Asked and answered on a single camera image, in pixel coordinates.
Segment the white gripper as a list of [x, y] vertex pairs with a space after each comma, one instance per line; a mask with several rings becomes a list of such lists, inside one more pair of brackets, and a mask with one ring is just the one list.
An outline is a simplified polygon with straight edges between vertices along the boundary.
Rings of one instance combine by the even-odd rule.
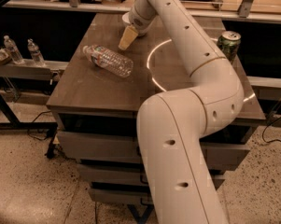
[[135, 0], [129, 12], [131, 25], [125, 28], [119, 42], [119, 49], [126, 50], [132, 45], [138, 34], [146, 34], [156, 16], [157, 12], [148, 0]]

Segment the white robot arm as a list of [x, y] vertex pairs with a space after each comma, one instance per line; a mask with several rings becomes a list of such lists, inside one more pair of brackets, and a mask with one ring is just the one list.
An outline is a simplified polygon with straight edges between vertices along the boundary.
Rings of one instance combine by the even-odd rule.
[[137, 136], [159, 224], [229, 224], [209, 174], [201, 138], [240, 113], [244, 90], [229, 60], [180, 0], [135, 0], [130, 22], [143, 33], [162, 20], [190, 77], [186, 89], [141, 104]]

